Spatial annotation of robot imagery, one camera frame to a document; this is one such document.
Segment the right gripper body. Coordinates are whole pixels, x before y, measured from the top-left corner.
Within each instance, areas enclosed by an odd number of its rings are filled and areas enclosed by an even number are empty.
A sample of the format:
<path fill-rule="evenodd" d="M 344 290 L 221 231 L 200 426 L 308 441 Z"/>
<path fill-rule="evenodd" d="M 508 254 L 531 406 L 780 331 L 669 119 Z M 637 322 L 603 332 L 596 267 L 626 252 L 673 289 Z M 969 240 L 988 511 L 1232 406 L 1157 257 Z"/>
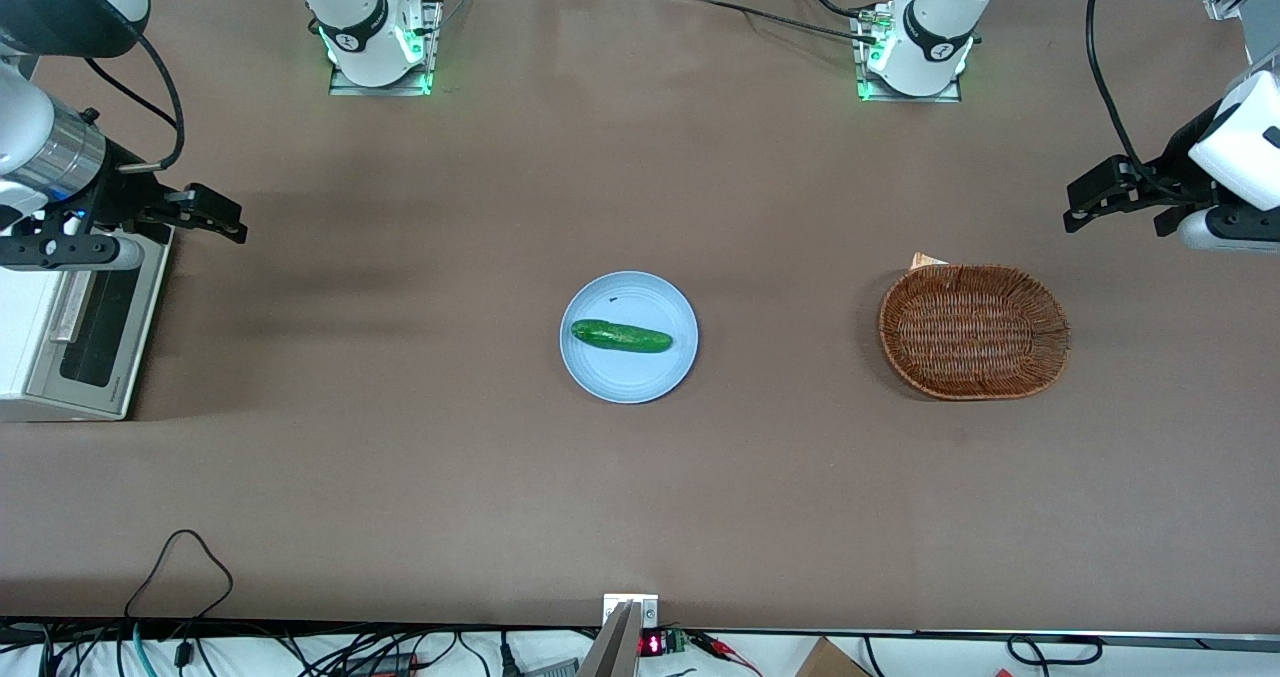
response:
<path fill-rule="evenodd" d="M 84 188 L 61 200 L 60 232 L 77 235 L 97 227 L 142 238 L 170 238 L 170 227 L 159 227 L 148 218 L 150 209 L 165 203 L 168 193 L 152 174 L 127 175 L 114 165 L 102 166 Z"/>

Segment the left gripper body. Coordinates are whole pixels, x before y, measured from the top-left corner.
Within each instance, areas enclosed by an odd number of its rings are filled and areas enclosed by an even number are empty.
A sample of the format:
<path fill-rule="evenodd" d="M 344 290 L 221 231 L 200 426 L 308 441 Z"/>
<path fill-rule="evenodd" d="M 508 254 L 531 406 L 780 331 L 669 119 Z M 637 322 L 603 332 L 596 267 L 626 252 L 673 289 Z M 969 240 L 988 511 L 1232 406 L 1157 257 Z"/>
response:
<path fill-rule="evenodd" d="M 1277 70 L 1254 70 L 1171 136 L 1167 179 L 1184 189 L 1216 182 L 1254 209 L 1279 207 Z"/>

